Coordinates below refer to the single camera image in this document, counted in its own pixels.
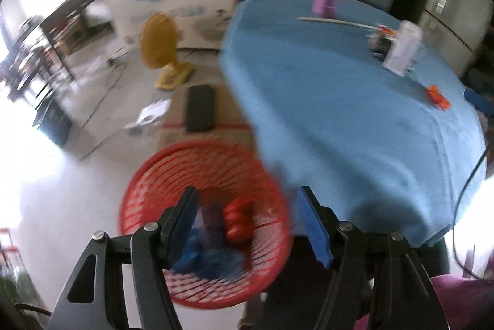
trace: smartphone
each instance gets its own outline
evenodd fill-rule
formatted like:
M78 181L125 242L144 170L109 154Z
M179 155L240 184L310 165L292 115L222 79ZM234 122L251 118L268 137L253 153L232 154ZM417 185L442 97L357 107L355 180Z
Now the smartphone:
M214 128L214 89L209 85L191 86L187 96L185 129L206 132Z

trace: white refrigerator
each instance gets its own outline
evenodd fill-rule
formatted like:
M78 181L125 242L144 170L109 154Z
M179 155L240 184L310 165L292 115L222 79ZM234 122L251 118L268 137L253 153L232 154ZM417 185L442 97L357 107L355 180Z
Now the white refrigerator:
M418 25L460 77L482 43L492 0L428 0Z

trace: red basket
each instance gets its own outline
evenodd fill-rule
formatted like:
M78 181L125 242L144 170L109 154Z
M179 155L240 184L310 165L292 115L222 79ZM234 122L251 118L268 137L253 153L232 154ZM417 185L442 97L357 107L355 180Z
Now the red basket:
M251 268L230 282L208 281L164 270L172 299L199 309L237 305L263 292L285 265L291 248L287 202L275 181L251 153L216 140L171 145L149 158L134 175L120 209L120 232L132 234L174 206L186 186L199 191L199 204L254 198L255 233Z

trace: black cable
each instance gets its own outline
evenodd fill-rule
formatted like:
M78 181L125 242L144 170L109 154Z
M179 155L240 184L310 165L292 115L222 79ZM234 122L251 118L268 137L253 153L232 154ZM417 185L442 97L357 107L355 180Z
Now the black cable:
M98 148L100 146L103 146L104 143L106 143L107 141L110 140L110 138L113 136L113 135L116 135L118 134L119 132L122 132L124 131L125 128L121 128L121 129L118 129L116 130L115 132L111 133L110 135L108 135L105 139L103 139L100 143L98 143L94 148L92 148L89 152L87 152L84 156L82 156L79 161L83 161L84 159L86 159L87 157L89 157L90 155L93 154L93 152L95 152L96 150L98 150Z
M484 158L486 158L487 156L487 153L488 153L488 150L486 149L482 155L480 156L479 158L479 161L477 162L477 165L475 166L475 168L473 169L472 173L470 174L470 176L468 177L468 179L466 180L465 182L465 185L463 186L463 189L461 190L460 192L460 195L458 197L458 200L456 201L456 206L454 207L454 215L453 215L453 256L454 256L454 260L456 261L456 264L458 266L460 266L460 268L462 268L466 273L468 273L470 276L472 276L473 278L476 278L477 280L482 280L482 281L488 281L488 282L491 282L492 280L486 280L485 278L482 278L482 277L479 277L477 275L475 275L474 273L472 273L472 271L469 269L469 268L466 268L461 262L460 262L460 259L458 257L458 253L456 252L456 245L454 243L454 228L456 227L456 219L458 218L458 210L459 210L459 207L460 207L460 203L461 203L461 200L463 199L463 195L465 194L465 191L466 189L468 188L468 186L470 185L470 182L472 181L472 178L475 176L475 174L477 173L479 167L481 166Z
M197 49L192 50L189 54L187 54L185 57L183 57L182 60L186 59L187 57L189 57L189 55L191 55L192 53L194 53L196 51L197 51Z
M130 53L131 50L127 50L125 53L123 54L120 54L119 56L117 57L110 57L108 58L108 64L110 65L110 67L112 67L114 65L114 62L116 60L118 60L119 58L123 57L124 55L127 55L128 53Z
M120 48L119 48L117 51L115 51L113 54L117 54L120 50L123 50L125 47L127 47L127 46L122 46L122 47L120 47Z
M79 133L77 134L76 138L73 140L73 145L76 144L76 141L78 140L79 136L81 135L82 133L82 130L86 127L87 123L90 122L90 120L93 118L93 116L96 114L96 111L98 110L99 106L101 105L101 103L103 103L103 101L106 99L106 97L110 94L110 91L115 88L117 86L117 83L120 79L122 79L122 76L124 75L124 71L125 69L128 67L127 64L125 63L120 63L120 64L116 64L113 66L113 69L111 70L111 72L108 74L108 78L106 79L106 81L108 82L108 79L111 77L112 73L118 68L118 67L123 67L123 69L120 71L120 75L118 76L118 78L113 82L113 84L107 89L105 95L100 99L100 101L96 104L95 108L93 109L92 113L90 114L90 116L86 119L86 121L84 121L84 123L81 125L81 128L79 130Z
M33 306L33 305L29 305L29 304L22 303L22 302L17 302L14 304L14 306L19 310L32 311L32 312L40 313L40 314L48 316L48 317L51 316L51 312L49 312L43 308L39 308L38 306Z

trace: table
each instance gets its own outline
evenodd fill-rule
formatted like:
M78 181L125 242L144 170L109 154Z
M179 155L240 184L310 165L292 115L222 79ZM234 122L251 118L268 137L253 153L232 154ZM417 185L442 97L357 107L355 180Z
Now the table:
M65 54L64 57L78 50L87 39L87 31L82 22L81 15L70 18L67 26L54 36L53 39L57 42L57 47L62 49L62 52Z
M253 127L259 155L293 201L309 185L340 220L367 232L399 231L412 246L433 244L451 227L454 203L485 149L464 86L432 49L399 77L372 57L369 30L301 22L313 0L239 4L220 57L223 73ZM340 0L337 18L398 28L383 11ZM436 84L452 103L433 105ZM485 162L461 204L483 178Z
M82 15L83 10L90 5L95 0L66 0L62 5L60 5L50 16L46 17L40 24L40 28L44 35L48 39L53 51L57 55L58 59L64 66L64 68L69 73L72 80L75 79L72 71L69 69L64 61L64 56L55 47L56 40L55 37L57 33L62 30L60 28L60 23L65 21L68 16L70 16L75 11L75 15Z

